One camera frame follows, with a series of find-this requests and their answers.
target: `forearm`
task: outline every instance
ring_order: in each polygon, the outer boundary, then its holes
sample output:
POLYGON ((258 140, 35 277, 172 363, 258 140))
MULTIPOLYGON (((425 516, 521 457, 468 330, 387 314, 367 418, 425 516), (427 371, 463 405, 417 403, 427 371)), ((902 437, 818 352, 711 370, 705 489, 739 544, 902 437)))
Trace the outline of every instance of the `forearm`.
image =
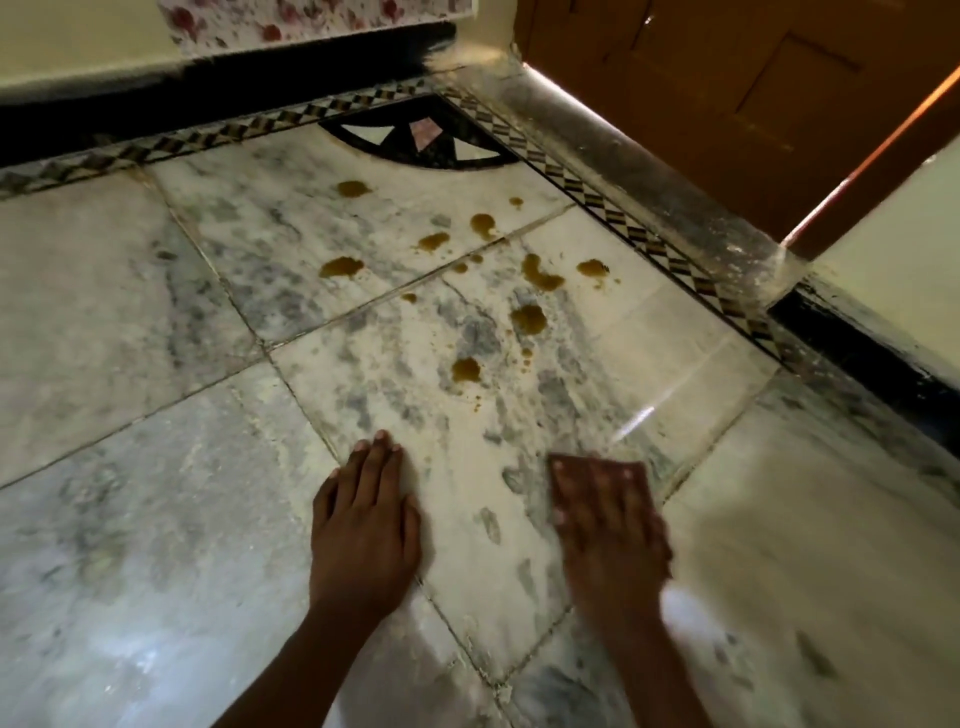
POLYGON ((322 725, 366 633, 318 605, 213 728, 322 725))
POLYGON ((710 728, 684 659, 662 624, 617 641, 611 656, 639 728, 710 728))

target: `liquid drop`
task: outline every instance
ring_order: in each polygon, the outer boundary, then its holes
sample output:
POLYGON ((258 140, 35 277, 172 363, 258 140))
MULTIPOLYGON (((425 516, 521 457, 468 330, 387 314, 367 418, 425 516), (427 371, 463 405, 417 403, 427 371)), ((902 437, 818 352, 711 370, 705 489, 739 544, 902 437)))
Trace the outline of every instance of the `liquid drop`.
POLYGON ((496 221, 492 215, 488 215, 486 212, 471 217, 470 227, 488 243, 496 239, 492 232, 496 227, 496 221))
POLYGON ((353 278, 363 267, 363 260, 357 260, 355 257, 335 257, 324 263, 324 267, 320 269, 320 277, 322 279, 332 279, 337 276, 353 278))
POLYGON ((602 261, 592 258, 591 260, 585 260, 584 262, 577 265, 577 270, 582 274, 592 279, 601 279, 606 278, 607 273, 610 272, 610 268, 603 264, 602 261))
POLYGON ((433 253, 449 239, 450 235, 448 232, 434 232, 432 235, 422 237, 420 242, 417 243, 417 247, 422 251, 433 253))
POLYGON ((480 365, 472 356, 457 359, 450 367, 454 381, 480 381, 480 365))
POLYGON ((528 303, 511 312, 510 320, 514 322, 514 326, 521 333, 530 336, 534 336, 546 328, 546 316, 543 315, 543 309, 535 303, 528 303))
POLYGON ((537 286, 541 291, 555 291, 562 286, 566 279, 563 276, 553 276, 540 269, 540 256, 534 253, 523 258, 523 277, 537 286))
POLYGON ((341 197, 362 197, 368 192, 373 192, 365 182, 360 182, 359 180, 347 180, 346 182, 340 182, 337 185, 337 192, 340 193, 341 197))

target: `wall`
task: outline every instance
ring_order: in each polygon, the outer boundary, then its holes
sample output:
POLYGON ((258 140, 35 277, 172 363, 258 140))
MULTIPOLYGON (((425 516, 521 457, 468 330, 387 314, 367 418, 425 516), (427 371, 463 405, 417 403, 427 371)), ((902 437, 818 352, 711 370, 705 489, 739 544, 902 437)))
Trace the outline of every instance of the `wall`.
POLYGON ((816 278, 859 304, 857 323, 954 382, 960 380, 958 190, 960 137, 813 265, 816 278))
POLYGON ((0 2, 0 92, 170 70, 180 51, 153 0, 0 2))

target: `white triangle inlay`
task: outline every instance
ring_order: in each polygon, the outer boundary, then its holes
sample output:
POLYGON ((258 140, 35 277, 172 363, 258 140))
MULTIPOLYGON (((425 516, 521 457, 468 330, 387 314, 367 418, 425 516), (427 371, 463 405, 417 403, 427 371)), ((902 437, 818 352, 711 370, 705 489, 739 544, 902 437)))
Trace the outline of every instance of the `white triangle inlay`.
POLYGON ((341 124, 340 126, 351 134, 359 136, 361 139, 366 139, 371 144, 376 144, 377 146, 383 144, 383 140, 394 130, 393 127, 352 127, 347 124, 341 124))
POLYGON ((499 152, 492 152, 489 149, 483 149, 482 147, 476 147, 472 144, 467 144, 465 141, 461 141, 457 137, 453 137, 453 154, 460 161, 489 159, 491 157, 500 156, 499 152))

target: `wooden door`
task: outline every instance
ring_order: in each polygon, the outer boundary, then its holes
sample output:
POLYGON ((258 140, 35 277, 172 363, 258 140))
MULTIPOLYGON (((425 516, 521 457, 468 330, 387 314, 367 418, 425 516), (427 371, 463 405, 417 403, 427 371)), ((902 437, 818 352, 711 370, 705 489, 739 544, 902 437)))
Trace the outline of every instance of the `wooden door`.
POLYGON ((526 46, 780 240, 960 63, 960 0, 536 0, 526 46))

